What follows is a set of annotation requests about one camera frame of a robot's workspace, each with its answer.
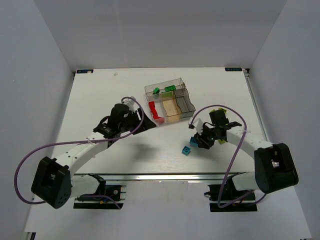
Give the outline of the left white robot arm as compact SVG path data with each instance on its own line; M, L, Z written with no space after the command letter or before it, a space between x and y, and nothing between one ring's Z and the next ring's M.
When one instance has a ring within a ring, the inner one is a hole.
M121 134L133 135L155 128L142 108L117 103L84 143L55 158L44 157L36 170L31 191L53 208L61 208L69 198L104 198L106 181L97 174L76 176L76 172L100 152L110 148Z

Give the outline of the cyan long lego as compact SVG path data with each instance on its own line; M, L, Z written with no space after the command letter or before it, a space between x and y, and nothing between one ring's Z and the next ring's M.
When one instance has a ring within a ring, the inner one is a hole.
M189 144L192 146L192 147L198 147L198 141L195 137L191 137L190 138L190 141L189 141Z

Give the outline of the small green number lego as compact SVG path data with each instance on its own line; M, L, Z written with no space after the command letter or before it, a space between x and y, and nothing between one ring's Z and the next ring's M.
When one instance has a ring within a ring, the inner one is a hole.
M153 92L152 92L152 94L153 94L154 96L158 96L159 93L160 93L160 89L159 89L158 87L156 87L156 88L153 90Z

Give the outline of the red curved lego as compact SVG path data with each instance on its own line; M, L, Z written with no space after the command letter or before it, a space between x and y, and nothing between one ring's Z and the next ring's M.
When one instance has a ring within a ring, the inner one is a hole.
M158 119L159 118L163 118L163 117L160 117L160 116L158 116L158 114L156 113L156 112L153 112L152 113L152 116L153 116L153 119L158 123Z

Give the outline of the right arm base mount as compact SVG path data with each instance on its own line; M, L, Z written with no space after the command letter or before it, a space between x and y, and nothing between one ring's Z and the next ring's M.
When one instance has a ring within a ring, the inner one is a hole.
M221 186L219 184L211 184L211 185L208 185L208 191L204 193L204 196L209 198L210 212L212 213L244 213L244 212L258 211L257 205L255 204L256 196L254 192L251 192L245 198L242 198L241 200L238 200L229 206L226 206L224 208L219 208L218 195L219 195L220 188ZM244 190L244 191L236 190L232 192L231 190L228 189L228 187L225 187L221 195L220 204L224 205L230 201L235 200L236 198L241 197L247 192L248 190Z

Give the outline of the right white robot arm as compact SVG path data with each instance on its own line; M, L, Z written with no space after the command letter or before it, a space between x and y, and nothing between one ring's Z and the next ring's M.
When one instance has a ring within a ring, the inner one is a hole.
M269 194L298 184L298 173L285 143L259 139L239 122L230 122L222 109L210 112L209 116L209 126L199 118L189 121L189 127L196 130L194 138L199 148L209 150L216 141L223 140L253 159L252 172L229 175L223 180L222 185L229 191L260 190Z

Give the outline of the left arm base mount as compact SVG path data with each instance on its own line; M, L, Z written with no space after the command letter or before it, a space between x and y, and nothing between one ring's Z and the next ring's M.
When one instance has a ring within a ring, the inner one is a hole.
M71 179L75 187L74 209L120 210L126 199L127 186L106 181L96 174L75 175Z

